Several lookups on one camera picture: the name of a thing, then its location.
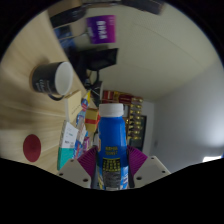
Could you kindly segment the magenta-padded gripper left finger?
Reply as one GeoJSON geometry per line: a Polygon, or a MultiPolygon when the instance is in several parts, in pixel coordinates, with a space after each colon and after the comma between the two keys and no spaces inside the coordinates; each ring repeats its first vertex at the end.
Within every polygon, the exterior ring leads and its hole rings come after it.
{"type": "Polygon", "coordinates": [[[83,188],[92,188],[97,161],[97,147],[94,146],[78,159],[69,159],[57,175],[83,188]]]}

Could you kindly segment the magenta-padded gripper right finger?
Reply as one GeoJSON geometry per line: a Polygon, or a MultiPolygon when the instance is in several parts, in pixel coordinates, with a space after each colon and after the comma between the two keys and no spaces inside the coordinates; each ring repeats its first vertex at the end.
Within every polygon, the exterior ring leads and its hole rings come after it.
{"type": "Polygon", "coordinates": [[[140,150],[128,146],[129,187],[140,188],[157,181],[171,172],[156,156],[146,156],[140,150]]]}

